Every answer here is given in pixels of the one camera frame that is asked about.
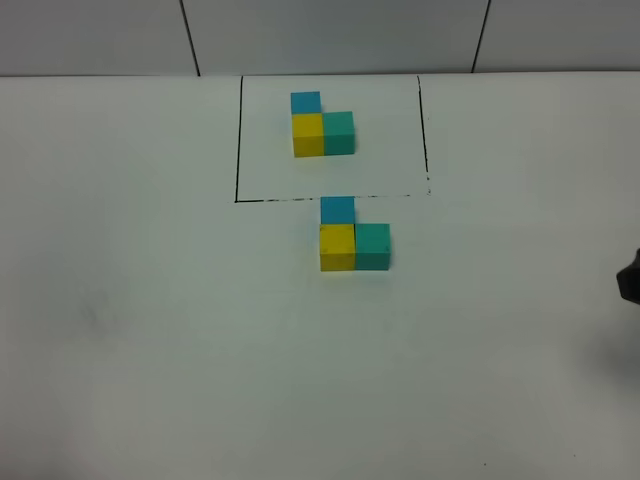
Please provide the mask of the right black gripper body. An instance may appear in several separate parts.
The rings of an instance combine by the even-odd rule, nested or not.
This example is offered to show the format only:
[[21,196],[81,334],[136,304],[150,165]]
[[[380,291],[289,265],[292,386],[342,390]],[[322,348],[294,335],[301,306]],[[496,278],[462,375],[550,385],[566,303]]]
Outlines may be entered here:
[[616,274],[620,296],[631,303],[640,303],[640,250],[633,261]]

